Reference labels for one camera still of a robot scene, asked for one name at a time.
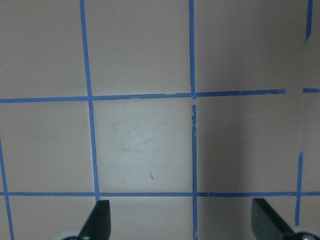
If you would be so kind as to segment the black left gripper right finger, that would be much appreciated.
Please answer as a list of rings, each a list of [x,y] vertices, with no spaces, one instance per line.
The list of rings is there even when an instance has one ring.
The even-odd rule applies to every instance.
[[[251,230],[257,240],[318,240],[320,235],[291,227],[264,198],[251,201]]]

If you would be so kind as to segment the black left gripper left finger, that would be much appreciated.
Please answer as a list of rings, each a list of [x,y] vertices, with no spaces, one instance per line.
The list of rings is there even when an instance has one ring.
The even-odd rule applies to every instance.
[[[109,240],[111,210],[109,200],[99,200],[80,230],[71,230],[56,236],[57,240]]]

